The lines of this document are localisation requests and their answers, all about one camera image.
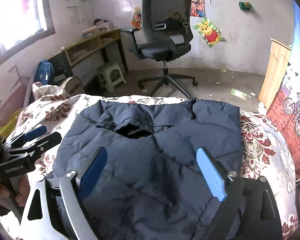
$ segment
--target cartoon wallpaper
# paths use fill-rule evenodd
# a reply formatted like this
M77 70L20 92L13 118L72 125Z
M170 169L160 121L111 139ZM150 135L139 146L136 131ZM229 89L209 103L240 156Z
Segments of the cartoon wallpaper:
M136 6L133 10L131 25L132 27L139 28L139 30L142 30L141 9L138 6Z
M287 141L300 180L300 8L294 2L295 29L290 60L282 87L267 116L277 125Z
M204 0L191 1L191 16L204 18L206 16Z
M224 38L220 36L218 28L207 17L205 17L201 22L196 24L194 26L194 29L208 43L210 48L218 41L224 40Z

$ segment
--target wooden shelf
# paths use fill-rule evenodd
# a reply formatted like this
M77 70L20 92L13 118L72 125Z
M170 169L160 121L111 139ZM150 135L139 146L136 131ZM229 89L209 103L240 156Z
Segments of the wooden shelf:
M117 32L119 34L119 29L111 30L111 31L108 31L108 32L100 32L100 33L98 33L96 35L93 35L93 36L91 36L89 38L82 39L81 41L78 41L78 42L72 44L71 46L68 46L68 47L64 48L62 50L62 52L66 51L66 50L69 50L69 49L71 49L71 48L73 48L73 47L75 47L77 45L80 45L80 44L82 44L82 43L84 43L86 41L89 41L89 40L92 40L92 39L95 39L97 37L104 36L104 35L107 35L107 34L110 34L110 33L115 33L115 32Z
M111 44L111 43L117 41L118 39L119 39L119 38L117 38L117 39L115 39L115 40L112 40L112 41L110 41L110 42L108 42L108 43L106 43L106 44L103 44L103 45L102 45L101 47L99 47L99 48L96 48L96 49L93 49L93 50L89 51L87 54L85 54L85 55L79 57L79 58L76 59L75 61L70 62L70 66L71 66L71 67L74 67L76 64L78 64L80 61L84 60L86 57L89 57L91 54L93 54L93 53L95 53L96 51L98 51L98 50L104 48L105 46L107 46L107 45L109 45L109 44Z

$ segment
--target human hand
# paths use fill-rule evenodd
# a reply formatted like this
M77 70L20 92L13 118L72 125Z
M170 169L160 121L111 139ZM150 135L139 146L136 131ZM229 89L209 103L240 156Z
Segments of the human hand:
M28 176L26 174L21 176L21 180L19 182L19 193L16 196L16 201L18 202L20 207L24 207L26 205L26 201L28 199L30 193L30 185ZM0 184L0 205L9 208L7 204L7 198L9 197L10 193L8 189Z

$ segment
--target blue gripper pad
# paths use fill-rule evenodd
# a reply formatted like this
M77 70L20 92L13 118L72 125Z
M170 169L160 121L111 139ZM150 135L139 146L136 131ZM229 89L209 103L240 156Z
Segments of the blue gripper pad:
M78 192L78 198L80 200L83 200L91 195L103 169L106 166L107 160L107 150L102 147L89 168L86 170L85 174L82 176L81 185Z
M24 141L25 142L30 142L30 141L32 141L32 140L34 140L34 139L36 139L36 138L38 138L38 137L46 134L46 132L47 132L47 128L42 125L42 126L36 128L36 129L33 129L30 132L25 133L25 139L24 139Z
M224 201L227 196L225 181L202 148L197 150L197 164L212 195L217 197L220 202Z

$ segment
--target chair seat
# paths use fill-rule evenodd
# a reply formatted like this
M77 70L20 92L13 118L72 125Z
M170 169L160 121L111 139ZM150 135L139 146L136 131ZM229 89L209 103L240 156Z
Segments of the chair seat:
M173 56L173 51L166 45L155 43L139 44L138 49L144 57L155 59L157 61L169 60Z

